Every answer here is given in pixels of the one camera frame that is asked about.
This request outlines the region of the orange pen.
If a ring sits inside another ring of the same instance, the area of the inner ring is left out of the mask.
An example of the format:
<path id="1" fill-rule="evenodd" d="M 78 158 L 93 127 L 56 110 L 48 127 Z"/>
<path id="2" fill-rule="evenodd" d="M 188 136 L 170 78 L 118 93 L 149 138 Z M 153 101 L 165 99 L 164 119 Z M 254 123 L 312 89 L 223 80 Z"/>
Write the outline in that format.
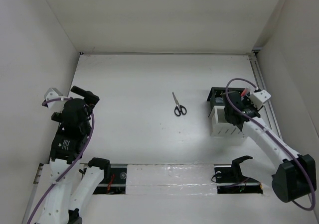
<path id="1" fill-rule="evenodd" d="M 250 88 L 245 88 L 241 93 L 241 97 L 249 97 L 251 94 L 250 91 L 251 91 Z"/>

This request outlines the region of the black handled scissors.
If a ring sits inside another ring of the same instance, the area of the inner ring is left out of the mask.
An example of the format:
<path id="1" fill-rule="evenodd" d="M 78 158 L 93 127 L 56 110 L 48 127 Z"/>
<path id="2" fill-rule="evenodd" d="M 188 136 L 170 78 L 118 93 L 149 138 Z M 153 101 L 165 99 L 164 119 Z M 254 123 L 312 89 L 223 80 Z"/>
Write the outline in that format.
<path id="1" fill-rule="evenodd" d="M 187 109 L 186 107 L 182 106 L 179 104 L 174 92 L 172 92 L 172 96 L 173 96 L 173 99 L 175 101 L 175 108 L 174 108 L 174 114 L 177 116 L 177 117 L 180 117 L 181 115 L 186 115 L 187 114 Z"/>

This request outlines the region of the paper clip jar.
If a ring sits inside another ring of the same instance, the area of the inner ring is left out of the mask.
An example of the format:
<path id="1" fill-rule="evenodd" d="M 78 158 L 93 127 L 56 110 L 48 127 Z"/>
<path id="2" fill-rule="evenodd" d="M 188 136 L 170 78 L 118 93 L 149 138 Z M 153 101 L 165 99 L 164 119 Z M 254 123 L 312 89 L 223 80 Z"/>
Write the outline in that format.
<path id="1" fill-rule="evenodd" d="M 215 102 L 219 105 L 223 105 L 224 104 L 224 100 L 222 97 L 216 97 L 215 98 Z"/>

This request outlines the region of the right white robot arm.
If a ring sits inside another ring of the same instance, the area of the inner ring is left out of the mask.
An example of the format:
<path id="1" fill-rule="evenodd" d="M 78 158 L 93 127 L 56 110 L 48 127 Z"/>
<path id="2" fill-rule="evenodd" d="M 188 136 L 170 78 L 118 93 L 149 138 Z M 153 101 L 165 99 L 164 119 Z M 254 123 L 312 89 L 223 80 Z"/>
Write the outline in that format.
<path id="1" fill-rule="evenodd" d="M 273 164 L 270 171 L 259 171 L 252 163 L 237 164 L 230 169 L 231 177 L 236 181 L 247 176 L 262 181 L 270 185 L 284 203 L 308 194 L 314 201 L 317 189 L 315 160 L 285 144 L 259 114 L 271 95 L 266 90 L 256 90 L 243 96 L 241 92 L 231 90 L 223 93 L 222 98 L 226 121 L 251 138 Z"/>

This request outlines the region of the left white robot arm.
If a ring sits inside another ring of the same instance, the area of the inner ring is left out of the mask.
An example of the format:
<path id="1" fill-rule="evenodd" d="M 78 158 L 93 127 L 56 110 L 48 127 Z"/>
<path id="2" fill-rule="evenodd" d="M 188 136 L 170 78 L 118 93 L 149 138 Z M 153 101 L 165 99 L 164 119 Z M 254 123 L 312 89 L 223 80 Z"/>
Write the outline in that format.
<path id="1" fill-rule="evenodd" d="M 80 159 L 93 136 L 93 109 L 100 99 L 91 91 L 77 86 L 70 91 L 77 97 L 66 97 L 56 88 L 50 88 L 42 102 L 42 106 L 47 108 L 56 102 L 63 102 L 64 105 L 62 111 L 51 116 L 59 126 L 49 155 L 50 186 L 30 214 L 29 224 L 33 223 L 39 208 L 42 211 L 37 224 L 81 224 L 83 211 L 95 189 L 111 178 L 110 161 L 94 157 L 83 170 L 84 176 L 77 188 L 72 188 L 79 172 Z"/>

